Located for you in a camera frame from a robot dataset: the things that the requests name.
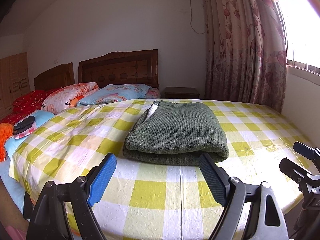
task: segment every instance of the green sweater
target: green sweater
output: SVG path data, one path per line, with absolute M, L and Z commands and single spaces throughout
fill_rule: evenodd
M 142 114 L 129 131 L 123 153 L 149 163 L 199 165 L 208 152 L 215 162 L 229 156 L 227 138 L 217 117 L 203 103 L 156 101 L 158 108 L 146 119 Z

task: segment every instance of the wooden wardrobe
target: wooden wardrobe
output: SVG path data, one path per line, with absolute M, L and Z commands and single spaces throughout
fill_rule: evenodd
M 0 119 L 12 113 L 12 103 L 30 92 L 27 53 L 0 59 Z

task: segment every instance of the wooden headboard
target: wooden headboard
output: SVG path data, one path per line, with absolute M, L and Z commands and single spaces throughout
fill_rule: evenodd
M 35 90 L 50 90 L 61 88 L 75 83 L 73 64 L 61 64 L 42 72 L 33 80 Z
M 158 50 L 111 52 L 101 57 L 81 61 L 78 83 L 146 84 L 158 88 Z

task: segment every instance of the wooden nightstand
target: wooden nightstand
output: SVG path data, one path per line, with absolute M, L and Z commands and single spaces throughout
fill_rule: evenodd
M 199 99 L 199 92 L 195 88 L 166 87 L 165 98 Z

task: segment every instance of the floral curtain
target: floral curtain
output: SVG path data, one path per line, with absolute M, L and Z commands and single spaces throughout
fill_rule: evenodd
M 286 45 L 273 0 L 204 0 L 209 53 L 205 98 L 281 112 Z

